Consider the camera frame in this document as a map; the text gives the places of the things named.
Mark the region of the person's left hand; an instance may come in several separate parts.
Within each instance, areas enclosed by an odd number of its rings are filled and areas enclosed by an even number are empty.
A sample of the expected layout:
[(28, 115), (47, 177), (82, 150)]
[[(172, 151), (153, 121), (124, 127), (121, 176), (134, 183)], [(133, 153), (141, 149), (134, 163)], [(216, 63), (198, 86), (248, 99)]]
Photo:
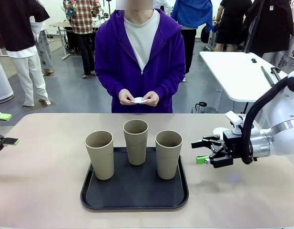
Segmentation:
[(150, 91), (142, 98), (142, 100), (144, 101), (142, 104), (155, 107), (159, 102), (159, 96), (156, 92)]

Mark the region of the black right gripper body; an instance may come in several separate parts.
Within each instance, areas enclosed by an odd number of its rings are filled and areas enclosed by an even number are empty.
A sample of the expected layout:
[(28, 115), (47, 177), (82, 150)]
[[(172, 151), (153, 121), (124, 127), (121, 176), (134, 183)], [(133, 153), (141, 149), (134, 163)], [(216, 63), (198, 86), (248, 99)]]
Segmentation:
[(223, 131), (224, 148), (227, 155), (233, 159), (243, 156), (243, 138), (242, 135), (236, 135), (232, 130)]

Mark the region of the person's right hand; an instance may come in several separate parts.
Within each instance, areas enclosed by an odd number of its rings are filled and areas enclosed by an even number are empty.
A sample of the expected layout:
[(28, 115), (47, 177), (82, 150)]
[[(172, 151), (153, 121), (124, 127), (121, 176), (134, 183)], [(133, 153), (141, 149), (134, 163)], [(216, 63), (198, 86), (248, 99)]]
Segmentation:
[(122, 105), (135, 105), (135, 99), (127, 89), (120, 90), (119, 100)]

